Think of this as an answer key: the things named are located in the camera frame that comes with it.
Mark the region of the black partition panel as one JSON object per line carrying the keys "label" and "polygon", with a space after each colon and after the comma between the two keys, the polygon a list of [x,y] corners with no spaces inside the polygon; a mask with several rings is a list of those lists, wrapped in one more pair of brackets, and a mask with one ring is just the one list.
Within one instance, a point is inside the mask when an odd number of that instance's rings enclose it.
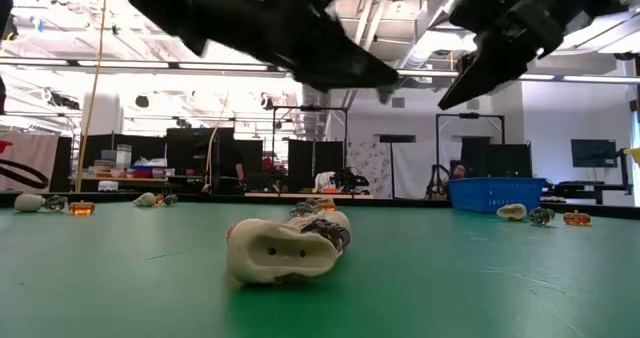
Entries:
{"label": "black partition panel", "polygon": [[234,141],[234,128],[169,128],[166,158],[175,176],[198,176],[204,185],[219,191],[219,149],[223,141]]}
{"label": "black partition panel", "polygon": [[[83,177],[122,177],[132,175],[132,165],[146,165],[153,159],[165,157],[165,139],[162,137],[107,134],[92,135],[86,140],[82,162]],[[132,146],[131,165],[126,169],[116,167],[116,147],[118,144]]]}
{"label": "black partition panel", "polygon": [[241,157],[247,191],[256,190],[262,177],[263,142],[260,140],[236,140],[236,151]]}

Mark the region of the wooden work table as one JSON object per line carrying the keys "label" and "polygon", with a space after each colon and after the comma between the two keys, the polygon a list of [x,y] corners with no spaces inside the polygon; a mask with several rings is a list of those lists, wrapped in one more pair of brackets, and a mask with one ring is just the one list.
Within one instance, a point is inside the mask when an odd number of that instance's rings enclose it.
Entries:
{"label": "wooden work table", "polygon": [[204,186],[204,179],[198,176],[169,176],[164,178],[83,177],[81,192],[97,192],[103,182],[111,182],[111,185],[107,186],[107,190],[111,191],[199,190]]}

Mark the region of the white bag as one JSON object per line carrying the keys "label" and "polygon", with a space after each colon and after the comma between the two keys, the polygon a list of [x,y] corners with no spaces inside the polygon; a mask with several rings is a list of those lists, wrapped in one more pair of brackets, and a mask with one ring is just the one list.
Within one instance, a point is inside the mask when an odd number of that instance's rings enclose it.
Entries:
{"label": "white bag", "polygon": [[326,171],[318,173],[314,180],[314,187],[317,192],[324,192],[326,189],[336,187],[335,171]]}

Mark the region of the patterned white cloth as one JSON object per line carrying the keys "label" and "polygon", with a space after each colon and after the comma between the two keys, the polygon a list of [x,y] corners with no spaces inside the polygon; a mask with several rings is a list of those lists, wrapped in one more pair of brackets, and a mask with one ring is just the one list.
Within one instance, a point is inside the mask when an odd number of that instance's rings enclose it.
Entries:
{"label": "patterned white cloth", "polygon": [[364,177],[375,199],[392,198],[392,146],[375,141],[351,141],[347,149],[347,164],[352,171]]}

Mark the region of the black flat screen monitor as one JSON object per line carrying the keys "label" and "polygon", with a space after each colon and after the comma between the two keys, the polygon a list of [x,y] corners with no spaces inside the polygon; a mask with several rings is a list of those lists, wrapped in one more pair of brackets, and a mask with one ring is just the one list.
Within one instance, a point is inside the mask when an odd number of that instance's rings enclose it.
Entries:
{"label": "black flat screen monitor", "polygon": [[572,139],[571,156],[575,168],[616,168],[615,140]]}

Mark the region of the blue plastic basket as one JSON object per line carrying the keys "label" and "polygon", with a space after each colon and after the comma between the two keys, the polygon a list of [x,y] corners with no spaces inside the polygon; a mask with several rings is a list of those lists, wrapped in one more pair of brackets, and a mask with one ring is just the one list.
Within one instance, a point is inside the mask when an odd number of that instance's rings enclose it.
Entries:
{"label": "blue plastic basket", "polygon": [[451,180],[448,188],[455,209],[491,214],[512,204],[527,211],[537,208],[545,183],[541,178],[481,177]]}

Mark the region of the wooden bench board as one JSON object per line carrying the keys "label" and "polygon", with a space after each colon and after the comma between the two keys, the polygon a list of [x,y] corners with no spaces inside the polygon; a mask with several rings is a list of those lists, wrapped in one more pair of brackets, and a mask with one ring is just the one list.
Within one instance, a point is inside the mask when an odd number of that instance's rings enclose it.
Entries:
{"label": "wooden bench board", "polygon": [[355,200],[372,200],[374,199],[373,195],[365,195],[365,194],[346,194],[346,193],[275,193],[275,192],[247,192],[244,194],[245,197],[253,197],[253,198],[292,198],[292,199],[321,199],[321,198],[330,198],[330,199],[355,199]]}

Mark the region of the plain white cloth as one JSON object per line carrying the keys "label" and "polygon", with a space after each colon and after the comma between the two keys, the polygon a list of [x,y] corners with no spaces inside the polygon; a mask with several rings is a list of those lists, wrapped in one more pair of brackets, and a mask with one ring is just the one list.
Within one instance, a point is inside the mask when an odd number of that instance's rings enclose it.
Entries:
{"label": "plain white cloth", "polygon": [[422,200],[436,163],[436,142],[393,143],[395,197]]}

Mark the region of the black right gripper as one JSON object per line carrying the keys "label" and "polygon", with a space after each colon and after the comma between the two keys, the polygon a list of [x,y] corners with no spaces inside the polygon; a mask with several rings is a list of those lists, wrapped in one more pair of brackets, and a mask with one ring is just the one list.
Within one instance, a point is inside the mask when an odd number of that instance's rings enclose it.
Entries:
{"label": "black right gripper", "polygon": [[475,34],[477,50],[455,63],[458,76],[439,101],[447,110],[517,79],[555,51],[590,0],[460,0],[449,22]]}

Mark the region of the green table mat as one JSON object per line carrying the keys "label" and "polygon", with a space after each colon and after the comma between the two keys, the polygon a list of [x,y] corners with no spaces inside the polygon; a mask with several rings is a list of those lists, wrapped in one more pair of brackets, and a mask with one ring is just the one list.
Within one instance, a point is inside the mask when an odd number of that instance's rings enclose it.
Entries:
{"label": "green table mat", "polygon": [[285,205],[0,210],[0,338],[640,338],[640,222],[349,207],[327,275],[242,287],[228,228]]}

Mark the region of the silver ventilation duct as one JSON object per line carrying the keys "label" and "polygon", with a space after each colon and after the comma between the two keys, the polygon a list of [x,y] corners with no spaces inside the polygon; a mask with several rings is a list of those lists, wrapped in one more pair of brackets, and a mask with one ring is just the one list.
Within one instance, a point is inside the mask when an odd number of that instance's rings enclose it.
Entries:
{"label": "silver ventilation duct", "polygon": [[328,114],[326,108],[331,105],[330,94],[303,85],[299,105],[312,107],[312,110],[301,110],[299,113],[304,134],[318,139],[323,137]]}

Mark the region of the black metal frame stand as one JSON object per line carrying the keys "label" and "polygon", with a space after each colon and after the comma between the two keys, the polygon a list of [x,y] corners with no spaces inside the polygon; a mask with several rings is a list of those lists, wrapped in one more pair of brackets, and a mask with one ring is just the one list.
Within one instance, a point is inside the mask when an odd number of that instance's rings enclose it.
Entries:
{"label": "black metal frame stand", "polygon": [[339,171],[347,165],[348,113],[344,108],[327,107],[327,118],[331,113],[343,115],[344,138],[328,141],[324,135],[320,139],[306,136],[301,125],[300,111],[312,110],[311,106],[275,105],[272,109],[272,161],[275,161],[275,136],[279,124],[291,123],[294,137],[287,137],[286,186],[288,193],[309,193],[314,189],[318,173]]}
{"label": "black metal frame stand", "polygon": [[494,128],[501,134],[501,143],[506,143],[506,124],[505,124],[505,116],[504,115],[496,115],[496,114],[480,114],[477,112],[464,112],[464,113],[437,113],[435,115],[435,163],[440,164],[440,132],[442,126],[440,125],[440,119],[443,117],[455,117],[459,119],[465,120],[475,120],[484,118],[488,120]]}

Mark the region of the white column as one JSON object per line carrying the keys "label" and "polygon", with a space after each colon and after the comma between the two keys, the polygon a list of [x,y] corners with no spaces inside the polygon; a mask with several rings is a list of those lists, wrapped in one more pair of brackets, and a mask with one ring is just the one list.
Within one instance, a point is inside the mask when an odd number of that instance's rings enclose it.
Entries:
{"label": "white column", "polygon": [[92,93],[87,91],[82,106],[81,130],[84,131],[88,116],[91,122],[88,134],[121,134],[123,131],[124,110],[120,95],[115,91],[98,90],[95,94],[92,113],[89,113]]}

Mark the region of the pale pink curtain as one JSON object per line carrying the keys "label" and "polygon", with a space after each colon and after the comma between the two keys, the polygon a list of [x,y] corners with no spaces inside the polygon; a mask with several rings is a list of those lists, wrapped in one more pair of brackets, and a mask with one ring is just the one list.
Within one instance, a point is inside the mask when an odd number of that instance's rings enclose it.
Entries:
{"label": "pale pink curtain", "polygon": [[59,137],[6,131],[0,140],[13,143],[0,154],[0,191],[48,192]]}

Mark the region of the large black monitor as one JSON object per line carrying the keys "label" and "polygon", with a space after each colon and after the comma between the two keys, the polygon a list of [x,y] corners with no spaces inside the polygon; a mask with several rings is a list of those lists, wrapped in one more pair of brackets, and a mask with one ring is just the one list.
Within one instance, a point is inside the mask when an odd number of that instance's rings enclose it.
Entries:
{"label": "large black monitor", "polygon": [[467,177],[533,176],[527,144],[491,144],[488,137],[467,137],[462,139],[460,160]]}

